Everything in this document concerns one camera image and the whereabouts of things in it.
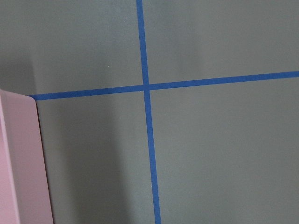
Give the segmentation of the pink plastic bin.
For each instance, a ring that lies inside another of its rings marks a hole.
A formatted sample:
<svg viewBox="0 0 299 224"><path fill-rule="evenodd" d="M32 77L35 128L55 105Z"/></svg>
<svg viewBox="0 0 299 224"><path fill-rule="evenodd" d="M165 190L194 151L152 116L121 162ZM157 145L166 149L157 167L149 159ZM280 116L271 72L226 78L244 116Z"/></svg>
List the pink plastic bin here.
<svg viewBox="0 0 299 224"><path fill-rule="evenodd" d="M4 90L0 91L0 222L53 223L36 102Z"/></svg>

